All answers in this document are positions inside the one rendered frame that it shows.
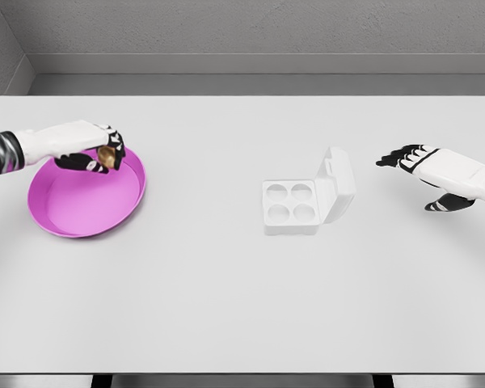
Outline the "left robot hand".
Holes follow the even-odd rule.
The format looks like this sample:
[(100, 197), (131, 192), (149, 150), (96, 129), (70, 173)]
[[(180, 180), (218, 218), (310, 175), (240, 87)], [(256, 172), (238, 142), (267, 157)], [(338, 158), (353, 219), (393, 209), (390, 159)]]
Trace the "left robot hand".
[[(110, 170), (118, 171), (126, 155), (123, 137), (110, 125), (79, 120), (42, 129), (37, 137), (46, 147), (46, 154), (54, 157), (55, 164), (65, 170), (107, 174)], [(108, 149), (105, 162), (84, 154), (85, 150), (99, 154), (102, 148)]]

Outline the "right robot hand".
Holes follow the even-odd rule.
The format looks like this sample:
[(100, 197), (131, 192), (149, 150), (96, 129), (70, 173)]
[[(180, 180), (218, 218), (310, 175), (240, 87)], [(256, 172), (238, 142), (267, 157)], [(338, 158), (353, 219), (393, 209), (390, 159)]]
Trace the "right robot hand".
[(485, 202), (485, 164), (449, 149), (430, 145), (405, 145), (376, 161), (379, 167), (394, 167), (445, 194), (425, 205), (429, 212), (456, 212), (475, 201)]

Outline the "brown egg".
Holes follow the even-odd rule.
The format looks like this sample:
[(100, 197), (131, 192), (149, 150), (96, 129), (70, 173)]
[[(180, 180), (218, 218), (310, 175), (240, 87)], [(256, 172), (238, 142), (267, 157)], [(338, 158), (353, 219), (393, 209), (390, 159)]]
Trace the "brown egg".
[(107, 169), (115, 168), (116, 151), (114, 148), (103, 145), (97, 149), (97, 158), (100, 164)]

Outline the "white egg box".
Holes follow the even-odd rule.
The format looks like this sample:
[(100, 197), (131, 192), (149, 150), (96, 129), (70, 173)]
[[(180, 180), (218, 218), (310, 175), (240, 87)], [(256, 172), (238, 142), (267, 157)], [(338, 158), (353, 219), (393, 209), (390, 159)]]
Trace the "white egg box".
[(262, 209), (266, 235), (314, 235), (340, 219), (356, 195), (348, 153), (330, 147), (313, 179), (265, 180)]

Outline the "pink round plate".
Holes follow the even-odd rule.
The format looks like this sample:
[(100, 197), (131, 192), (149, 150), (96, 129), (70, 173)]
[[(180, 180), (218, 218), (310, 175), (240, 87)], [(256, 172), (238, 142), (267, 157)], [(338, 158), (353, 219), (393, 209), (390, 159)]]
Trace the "pink round plate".
[(51, 234), (84, 238), (117, 227), (136, 209), (146, 189), (146, 170), (132, 150), (108, 174), (64, 170), (49, 159), (35, 174), (27, 206)]

